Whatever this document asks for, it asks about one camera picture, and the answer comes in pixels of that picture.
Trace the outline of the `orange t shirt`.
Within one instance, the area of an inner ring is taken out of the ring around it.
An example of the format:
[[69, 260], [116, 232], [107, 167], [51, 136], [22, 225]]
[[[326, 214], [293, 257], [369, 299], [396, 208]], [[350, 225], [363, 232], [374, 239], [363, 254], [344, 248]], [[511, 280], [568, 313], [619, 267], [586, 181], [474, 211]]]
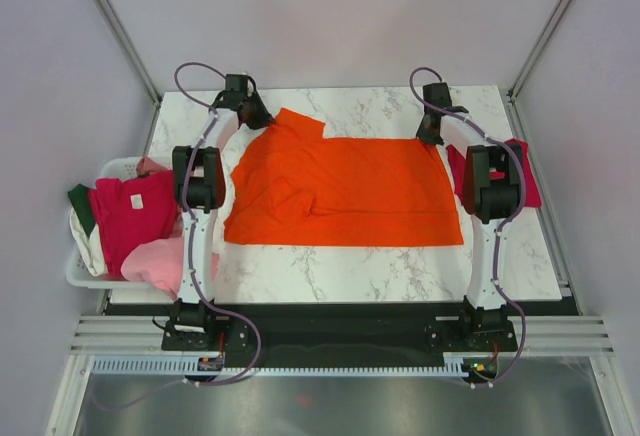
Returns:
[[438, 150], [417, 139], [324, 135], [283, 109], [231, 178], [224, 239], [237, 245], [445, 247], [463, 242]]

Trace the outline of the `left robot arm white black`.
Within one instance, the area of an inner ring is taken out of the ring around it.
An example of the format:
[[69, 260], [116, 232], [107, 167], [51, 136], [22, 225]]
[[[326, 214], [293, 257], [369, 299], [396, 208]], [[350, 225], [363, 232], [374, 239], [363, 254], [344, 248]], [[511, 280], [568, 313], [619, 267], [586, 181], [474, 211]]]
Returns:
[[224, 88], [211, 102], [179, 89], [187, 99], [207, 110], [208, 120], [194, 144], [176, 146], [171, 154], [184, 250], [177, 301], [163, 331], [165, 351], [223, 352], [235, 324], [239, 325], [242, 346], [248, 342], [249, 333], [261, 338], [250, 319], [215, 305], [212, 245], [218, 213], [227, 195], [223, 150], [241, 127], [265, 129], [274, 118], [266, 109], [253, 77], [226, 74], [223, 79]]

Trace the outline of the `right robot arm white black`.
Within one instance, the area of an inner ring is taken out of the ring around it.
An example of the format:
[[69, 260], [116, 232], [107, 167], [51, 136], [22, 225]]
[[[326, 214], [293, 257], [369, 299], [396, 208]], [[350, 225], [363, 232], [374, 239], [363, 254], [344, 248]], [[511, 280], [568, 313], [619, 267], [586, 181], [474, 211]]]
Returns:
[[454, 147], [464, 156], [461, 204], [472, 223], [471, 279], [456, 320], [427, 327], [440, 351], [495, 351], [517, 348], [501, 287], [510, 223], [524, 208], [526, 178], [517, 143], [489, 136], [462, 106], [452, 104], [445, 82], [425, 85], [418, 98], [424, 115], [416, 138], [428, 146]]

